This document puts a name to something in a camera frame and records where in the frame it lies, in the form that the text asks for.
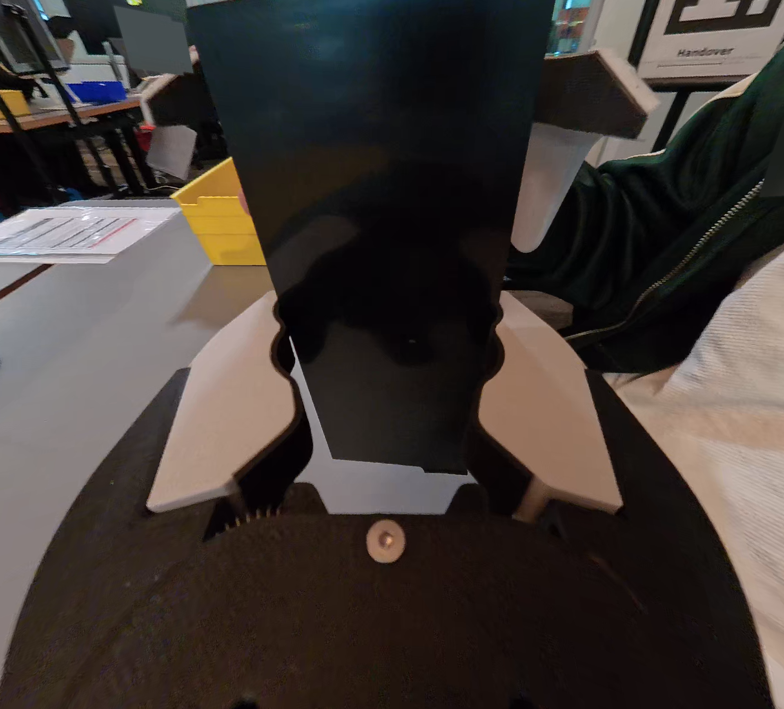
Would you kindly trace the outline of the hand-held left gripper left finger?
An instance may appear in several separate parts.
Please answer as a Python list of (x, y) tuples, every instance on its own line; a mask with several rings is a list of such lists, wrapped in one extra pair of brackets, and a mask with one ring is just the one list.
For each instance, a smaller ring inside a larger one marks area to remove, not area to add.
[(215, 503), (227, 525), (271, 516), (313, 454), (274, 291), (221, 329), (188, 368), (146, 507)]

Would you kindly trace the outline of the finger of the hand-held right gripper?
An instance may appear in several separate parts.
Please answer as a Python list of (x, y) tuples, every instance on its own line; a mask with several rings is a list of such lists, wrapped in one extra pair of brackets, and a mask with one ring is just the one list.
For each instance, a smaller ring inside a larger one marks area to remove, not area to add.
[(636, 138), (658, 105), (612, 49), (545, 58), (511, 234), (515, 251), (542, 243), (597, 141)]
[(198, 50), (189, 48), (191, 72), (146, 78), (140, 105), (157, 127), (202, 127), (216, 123), (216, 107), (205, 80)]

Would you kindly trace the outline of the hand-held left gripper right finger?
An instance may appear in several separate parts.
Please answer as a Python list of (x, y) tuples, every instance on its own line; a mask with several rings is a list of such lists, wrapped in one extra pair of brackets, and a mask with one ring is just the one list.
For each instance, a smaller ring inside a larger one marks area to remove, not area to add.
[(499, 296), (499, 364), (485, 381), (477, 424), (489, 441), (474, 476), (492, 508), (534, 522), (553, 501), (610, 515), (623, 505), (583, 362), (509, 292)]

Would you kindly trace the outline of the black sheet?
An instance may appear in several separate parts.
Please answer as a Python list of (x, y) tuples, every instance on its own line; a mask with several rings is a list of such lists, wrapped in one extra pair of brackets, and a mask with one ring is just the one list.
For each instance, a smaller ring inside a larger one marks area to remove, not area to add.
[(229, 0), (191, 36), (334, 458), (466, 473), (554, 0)]

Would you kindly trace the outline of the person's right forearm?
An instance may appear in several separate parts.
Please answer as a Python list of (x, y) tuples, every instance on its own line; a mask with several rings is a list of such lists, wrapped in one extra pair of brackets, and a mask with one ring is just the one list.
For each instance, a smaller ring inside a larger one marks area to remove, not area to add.
[(599, 310), (701, 211), (694, 174), (665, 152), (583, 164), (533, 252), (510, 250), (504, 289)]

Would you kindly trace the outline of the grey board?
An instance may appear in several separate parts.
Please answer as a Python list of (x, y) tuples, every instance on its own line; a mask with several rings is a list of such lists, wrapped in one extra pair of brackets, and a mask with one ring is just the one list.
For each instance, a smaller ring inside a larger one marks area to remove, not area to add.
[(156, 126), (151, 133), (147, 165), (157, 172), (186, 182), (189, 178), (198, 133), (184, 125)]

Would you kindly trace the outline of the blue plastic bin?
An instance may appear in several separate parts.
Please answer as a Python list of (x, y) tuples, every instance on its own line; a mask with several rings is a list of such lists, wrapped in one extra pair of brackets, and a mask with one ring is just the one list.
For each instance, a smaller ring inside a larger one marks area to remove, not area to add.
[(128, 95), (122, 81), (90, 80), (66, 83), (66, 88), (79, 102), (87, 105), (104, 105), (122, 102)]

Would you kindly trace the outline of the wooden desk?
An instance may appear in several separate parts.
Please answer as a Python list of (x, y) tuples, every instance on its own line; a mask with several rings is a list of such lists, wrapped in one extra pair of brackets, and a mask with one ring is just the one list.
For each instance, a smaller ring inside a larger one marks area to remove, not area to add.
[(142, 198), (157, 187), (139, 133), (150, 131), (140, 100), (39, 110), (2, 119), (2, 195), (16, 206), (80, 196)]

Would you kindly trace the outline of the person's green jacket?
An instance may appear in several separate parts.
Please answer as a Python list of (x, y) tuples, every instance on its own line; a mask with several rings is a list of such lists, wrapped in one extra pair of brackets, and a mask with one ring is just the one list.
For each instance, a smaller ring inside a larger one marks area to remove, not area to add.
[(588, 369), (651, 373), (685, 359), (740, 275), (782, 246), (770, 181), (782, 135), (783, 55), (702, 106), (662, 150), (701, 187), (692, 223), (613, 300), (573, 307), (564, 334)]

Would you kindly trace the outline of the printed paper sheet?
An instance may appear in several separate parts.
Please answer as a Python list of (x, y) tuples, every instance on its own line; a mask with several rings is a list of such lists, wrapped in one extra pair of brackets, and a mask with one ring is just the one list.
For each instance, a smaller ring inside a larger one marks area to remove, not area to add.
[(177, 207), (91, 206), (34, 208), (1, 223), (1, 262), (104, 264), (173, 218)]

